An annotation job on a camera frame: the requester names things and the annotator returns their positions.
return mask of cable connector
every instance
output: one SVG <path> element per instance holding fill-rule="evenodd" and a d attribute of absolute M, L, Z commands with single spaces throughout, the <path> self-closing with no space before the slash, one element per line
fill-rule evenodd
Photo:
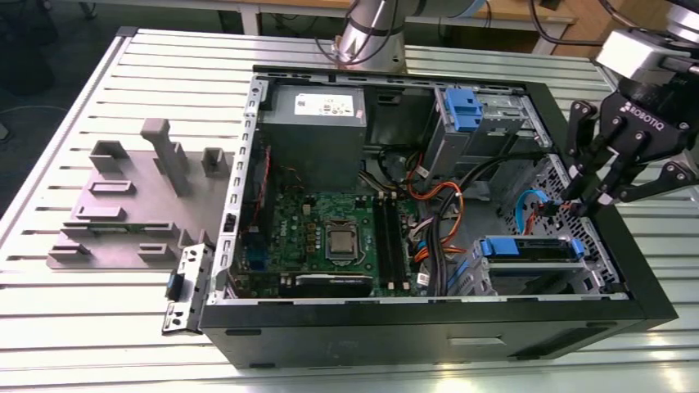
<path fill-rule="evenodd" d="M 557 209 L 562 202 L 560 201 L 545 201 L 534 206 L 536 215 L 538 217 L 553 217 L 557 214 Z"/>

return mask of side panel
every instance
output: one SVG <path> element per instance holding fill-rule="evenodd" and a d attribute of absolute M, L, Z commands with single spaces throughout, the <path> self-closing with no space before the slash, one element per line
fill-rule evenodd
<path fill-rule="evenodd" d="M 236 368 L 433 364 L 557 357 L 636 321 L 204 329 Z"/>

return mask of aluminum table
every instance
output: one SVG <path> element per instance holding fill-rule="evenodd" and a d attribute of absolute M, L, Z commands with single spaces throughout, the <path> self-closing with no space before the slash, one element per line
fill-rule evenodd
<path fill-rule="evenodd" d="M 160 336 L 168 272 L 52 272 L 46 251 L 88 179 L 97 140 L 149 150 L 141 120 L 161 117 L 186 151 L 233 151 L 252 65 L 330 66 L 305 39 L 128 32 L 114 38 L 0 221 L 0 388 L 699 391 L 696 190 L 618 206 L 678 320 L 550 361 L 236 370 L 206 337 Z M 406 66 L 414 74 L 546 83 L 565 114 L 572 100 L 598 100 L 610 91 L 593 65 L 573 57 L 408 47 Z"/>

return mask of open computer tower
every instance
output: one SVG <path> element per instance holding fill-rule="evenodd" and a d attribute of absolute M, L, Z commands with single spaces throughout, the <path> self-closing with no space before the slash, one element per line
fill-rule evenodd
<path fill-rule="evenodd" d="M 241 123 L 162 325 L 236 367 L 550 359 L 676 318 L 616 209 L 556 205 L 542 84 L 256 67 Z"/>

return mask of blue plastic latch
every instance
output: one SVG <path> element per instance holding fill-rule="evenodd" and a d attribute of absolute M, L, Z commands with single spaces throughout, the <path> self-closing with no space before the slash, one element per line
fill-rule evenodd
<path fill-rule="evenodd" d="M 446 281 L 446 289 L 450 288 L 452 285 L 456 283 L 456 279 L 461 276 L 464 270 L 468 267 L 468 259 L 464 259 L 461 264 L 458 265 L 458 268 L 456 269 L 454 273 L 450 275 L 449 280 Z"/>
<path fill-rule="evenodd" d="M 493 237 L 488 239 L 490 242 L 494 255 L 518 255 L 520 250 L 516 248 L 516 242 L 512 237 Z"/>
<path fill-rule="evenodd" d="M 454 117 L 454 129 L 458 133 L 470 133 L 478 129 L 482 120 L 482 104 L 468 88 L 448 88 L 445 104 Z"/>
<path fill-rule="evenodd" d="M 581 240 L 577 238 L 573 238 L 569 241 L 569 244 L 572 245 L 572 251 L 574 252 L 574 257 L 581 258 L 585 255 L 585 245 L 581 243 Z"/>
<path fill-rule="evenodd" d="M 482 250 L 482 256 L 490 256 L 492 255 L 492 247 L 490 242 L 486 240 L 480 241 L 480 250 Z"/>

